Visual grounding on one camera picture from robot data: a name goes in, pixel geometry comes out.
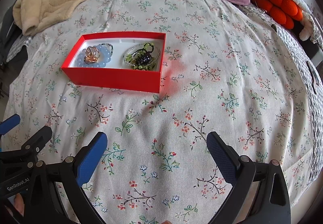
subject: blue beaded bracelet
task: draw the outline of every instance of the blue beaded bracelet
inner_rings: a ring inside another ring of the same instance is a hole
[[[98,57],[97,62],[95,63],[87,63],[85,61],[85,54],[86,51],[90,48],[88,47],[87,49],[83,49],[82,53],[80,53],[78,55],[77,58],[77,63],[76,66],[78,68],[105,68],[105,66],[107,65],[107,63],[109,63],[111,61],[111,57],[113,54],[113,46],[111,44],[99,44],[97,46],[93,46],[94,48],[97,48],[99,50],[100,56]]]

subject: floral fabric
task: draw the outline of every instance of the floral fabric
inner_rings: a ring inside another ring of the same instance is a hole
[[[81,34],[120,30],[167,34],[160,94],[77,86],[60,69]],[[277,159],[291,204],[309,184],[312,114],[300,73],[266,22],[225,0],[83,2],[34,37],[10,87],[5,117],[14,113],[21,123],[3,149],[48,125],[47,164],[107,134],[83,187],[107,223],[208,223],[231,189],[206,148],[211,131],[253,161]]]

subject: jewelry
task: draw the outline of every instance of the jewelry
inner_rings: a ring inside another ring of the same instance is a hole
[[[130,53],[136,48],[143,48],[138,49],[134,53]],[[157,56],[153,57],[151,54],[154,52],[155,48],[157,49]],[[155,67],[155,63],[160,56],[160,50],[157,46],[154,46],[153,43],[142,43],[130,48],[124,57],[124,62],[131,66],[132,69],[139,69],[139,70],[152,70]]]
[[[113,45],[111,44],[89,46],[78,55],[76,66],[78,68],[104,68],[111,61],[112,54]]]

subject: rose gold ring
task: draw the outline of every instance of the rose gold ring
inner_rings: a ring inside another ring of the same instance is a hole
[[[89,46],[85,51],[84,62],[87,64],[96,63],[100,57],[100,51],[96,46]]]

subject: silver bolt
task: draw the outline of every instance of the silver bolt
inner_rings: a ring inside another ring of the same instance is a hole
[[[271,163],[272,163],[274,166],[279,166],[279,162],[278,162],[277,160],[275,160],[275,159],[273,159],[273,160],[271,161]]]
[[[40,160],[36,163],[36,166],[41,167],[43,165],[43,162]]]
[[[65,158],[65,162],[66,163],[71,163],[73,162],[74,158],[72,156],[68,156],[67,158]]]
[[[248,157],[248,156],[246,156],[246,155],[242,155],[242,156],[240,157],[240,159],[241,159],[243,162],[249,162],[249,157]]]

